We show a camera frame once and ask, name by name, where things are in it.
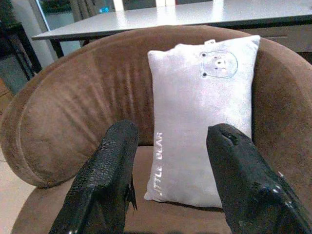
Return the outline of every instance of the brown armchair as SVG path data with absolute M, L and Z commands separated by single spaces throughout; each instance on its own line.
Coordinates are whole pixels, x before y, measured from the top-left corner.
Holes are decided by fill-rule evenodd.
M 12 170 L 37 186 L 12 233 L 47 234 L 73 177 L 106 129 L 129 119 L 139 127 L 134 163 L 138 211 L 125 230 L 229 234 L 222 210 L 146 201 L 153 155 L 149 50 L 248 36 L 209 26 L 162 26 L 99 39 L 50 65 L 7 108 L 0 143 Z M 261 39 L 253 80 L 253 141 L 312 210 L 312 66 L 286 47 Z

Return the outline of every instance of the seat cushion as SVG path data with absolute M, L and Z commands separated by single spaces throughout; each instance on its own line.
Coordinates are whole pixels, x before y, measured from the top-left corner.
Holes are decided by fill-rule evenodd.
M 125 231 L 133 233 L 220 233 L 230 228 L 221 209 L 198 209 L 172 203 L 146 201 L 144 193 L 153 161 L 153 147 L 139 147 L 133 168 L 138 210 L 129 206 Z M 53 188 L 35 189 L 25 202 L 13 234 L 47 234 L 73 179 Z

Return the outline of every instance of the drawer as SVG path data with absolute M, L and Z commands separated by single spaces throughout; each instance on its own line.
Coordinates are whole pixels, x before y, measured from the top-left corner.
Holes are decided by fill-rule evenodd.
M 312 52 L 312 24 L 240 30 L 276 41 L 295 52 Z

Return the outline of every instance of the table top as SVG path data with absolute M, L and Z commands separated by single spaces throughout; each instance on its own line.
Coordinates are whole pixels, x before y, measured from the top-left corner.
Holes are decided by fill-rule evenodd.
M 213 0 L 103 13 L 32 37 L 75 40 L 161 25 L 300 24 L 312 20 L 312 0 Z

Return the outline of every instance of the bear face print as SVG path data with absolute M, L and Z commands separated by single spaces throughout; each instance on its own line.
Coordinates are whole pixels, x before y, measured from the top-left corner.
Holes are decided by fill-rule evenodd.
M 237 72 L 237 59 L 228 51 L 202 52 L 200 54 L 203 78 L 231 78 Z

